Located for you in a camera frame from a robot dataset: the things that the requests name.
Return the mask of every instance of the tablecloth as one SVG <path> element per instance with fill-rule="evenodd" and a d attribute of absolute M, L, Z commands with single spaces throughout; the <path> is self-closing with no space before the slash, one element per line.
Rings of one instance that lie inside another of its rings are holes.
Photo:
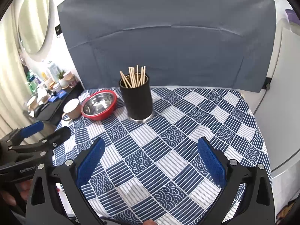
<path fill-rule="evenodd" d="M 84 91 L 83 102 L 99 89 Z M 103 121 L 81 117 L 61 121 L 71 138 L 54 150 L 53 162 L 73 159 L 101 137 L 105 153 L 88 184 L 81 187 L 101 217 L 130 224 L 153 219 L 159 225 L 196 225 L 221 188 L 214 184 L 197 153 L 205 136 L 228 159 L 242 165 L 262 163 L 271 180 L 267 149 L 255 118 L 235 90 L 151 88 L 155 116 L 146 124 L 130 122 L 119 88 L 117 108 Z M 241 184 L 225 220 L 233 217 Z"/>

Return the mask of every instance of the purple container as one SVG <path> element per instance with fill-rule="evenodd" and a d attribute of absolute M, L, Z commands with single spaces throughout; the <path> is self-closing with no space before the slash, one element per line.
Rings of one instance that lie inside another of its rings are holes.
<path fill-rule="evenodd" d="M 292 23 L 300 25 L 300 20 L 294 10 L 286 9 L 285 12 L 287 14 L 287 17 L 289 18 L 290 23 L 292 22 Z"/>

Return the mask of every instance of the chopstick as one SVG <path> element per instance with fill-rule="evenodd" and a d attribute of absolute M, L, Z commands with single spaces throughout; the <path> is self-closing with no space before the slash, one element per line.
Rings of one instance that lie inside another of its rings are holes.
<path fill-rule="evenodd" d="M 134 67 L 128 67 L 128 71 L 129 71 L 129 77 L 130 77 L 130 82 L 127 80 L 126 76 L 123 74 L 122 71 L 120 71 L 121 77 L 124 81 L 124 85 L 126 88 L 128 88 L 128 86 L 130 88 L 137 88 L 139 86 L 142 86 L 143 84 L 145 84 L 145 79 L 146 79 L 146 66 L 142 66 L 141 67 L 141 77 L 139 78 L 139 66 L 138 64 L 136 65 L 136 72 L 135 72 L 135 68 Z"/>

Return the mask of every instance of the mirror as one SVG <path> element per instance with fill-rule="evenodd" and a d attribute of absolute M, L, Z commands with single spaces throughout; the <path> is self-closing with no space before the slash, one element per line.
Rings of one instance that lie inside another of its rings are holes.
<path fill-rule="evenodd" d="M 31 54 L 37 53 L 45 40 L 49 21 L 49 0 L 24 0 L 18 21 L 20 42 Z"/>

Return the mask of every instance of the stainless steel bowl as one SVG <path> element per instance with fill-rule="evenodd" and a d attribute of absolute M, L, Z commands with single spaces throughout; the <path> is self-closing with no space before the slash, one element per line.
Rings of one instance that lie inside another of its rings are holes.
<path fill-rule="evenodd" d="M 94 116 L 104 112 L 113 103 L 114 95 L 110 92 L 99 92 L 83 105 L 83 112 L 87 116 Z"/>

